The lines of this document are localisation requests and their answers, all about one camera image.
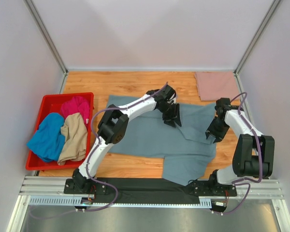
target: blue cloth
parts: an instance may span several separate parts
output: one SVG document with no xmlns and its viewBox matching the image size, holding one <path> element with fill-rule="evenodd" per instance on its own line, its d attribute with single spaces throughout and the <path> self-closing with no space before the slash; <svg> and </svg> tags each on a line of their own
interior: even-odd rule
<svg viewBox="0 0 290 232">
<path fill-rule="evenodd" d="M 60 132 L 63 124 L 64 119 L 60 114 L 50 113 L 39 125 L 27 147 L 44 162 L 57 161 L 65 141 Z"/>
<path fill-rule="evenodd" d="M 107 105 L 125 105 L 133 97 L 109 97 Z M 207 164 L 216 156 L 215 138 L 206 139 L 205 131 L 215 115 L 215 104 L 180 104 L 182 127 L 163 123 L 162 113 L 154 110 L 129 121 L 122 141 L 110 152 L 164 158 L 162 178 L 181 185 L 204 175 Z"/>
</svg>

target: wall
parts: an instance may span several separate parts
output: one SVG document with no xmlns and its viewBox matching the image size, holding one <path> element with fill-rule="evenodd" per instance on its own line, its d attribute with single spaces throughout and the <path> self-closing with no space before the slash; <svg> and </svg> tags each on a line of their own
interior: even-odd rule
<svg viewBox="0 0 290 232">
<path fill-rule="evenodd" d="M 234 70 L 271 2 L 34 0 L 70 70 Z"/>
<path fill-rule="evenodd" d="M 275 138 L 273 176 L 290 211 L 290 0 L 282 1 L 240 80 L 256 126 Z"/>
<path fill-rule="evenodd" d="M 26 142 L 43 95 L 58 93 L 63 73 L 22 0 L 0 1 L 0 232 L 24 179 Z"/>
</svg>

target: gray cloth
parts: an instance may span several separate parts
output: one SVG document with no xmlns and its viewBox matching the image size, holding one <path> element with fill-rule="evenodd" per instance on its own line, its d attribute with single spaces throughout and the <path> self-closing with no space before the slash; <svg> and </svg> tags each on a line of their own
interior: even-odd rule
<svg viewBox="0 0 290 232">
<path fill-rule="evenodd" d="M 137 98 L 110 95 L 107 105 L 128 104 Z M 112 153 L 164 158 L 162 178 L 187 185 L 204 175 L 207 164 L 216 155 L 214 138 L 205 131 L 215 115 L 215 105 L 180 104 L 182 127 L 163 123 L 162 113 L 154 110 L 129 121 L 122 141 Z"/>
</svg>

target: red plastic tray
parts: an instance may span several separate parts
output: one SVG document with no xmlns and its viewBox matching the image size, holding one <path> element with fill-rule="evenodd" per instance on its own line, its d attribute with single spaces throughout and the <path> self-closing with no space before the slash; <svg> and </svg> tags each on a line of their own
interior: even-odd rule
<svg viewBox="0 0 290 232">
<path fill-rule="evenodd" d="M 56 95 L 45 95 L 42 99 L 41 107 L 39 110 L 39 115 L 37 118 L 37 122 L 35 124 L 34 132 L 39 128 L 40 123 L 44 120 L 44 118 L 49 113 L 59 113 L 60 108 L 63 103 L 69 101 L 74 96 L 81 96 L 88 100 L 90 104 L 90 109 L 93 108 L 93 93 L 72 93 L 72 94 L 56 94 Z M 90 122 L 92 118 L 92 110 L 89 112 L 89 123 L 87 124 L 87 148 L 86 148 L 86 156 L 90 151 Z M 29 152 L 26 169 L 27 170 L 50 170 L 50 169 L 66 169 L 66 168 L 77 168 L 83 160 L 81 161 L 71 161 L 68 160 L 64 165 L 58 165 L 56 161 L 52 161 L 49 163 L 43 162 L 36 154 L 32 151 Z"/>
</svg>

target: wood surface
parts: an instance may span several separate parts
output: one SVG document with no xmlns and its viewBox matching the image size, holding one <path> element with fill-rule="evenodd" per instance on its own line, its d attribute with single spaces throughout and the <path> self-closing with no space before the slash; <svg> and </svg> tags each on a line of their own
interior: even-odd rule
<svg viewBox="0 0 290 232">
<path fill-rule="evenodd" d="M 70 72 L 64 93 L 93 92 L 94 110 L 106 108 L 109 95 L 141 97 L 148 90 L 161 88 L 166 82 L 176 90 L 179 103 L 206 105 L 212 101 L 201 101 L 196 87 L 194 72 Z M 100 114 L 94 127 L 100 121 Z M 232 163 L 237 138 L 229 129 L 224 140 L 217 143 L 216 157 L 208 164 L 204 178 L 215 169 Z M 161 178 L 163 159 L 143 158 L 131 155 L 108 153 L 98 168 L 98 177 Z M 73 169 L 48 170 L 40 176 L 71 176 Z"/>
</svg>

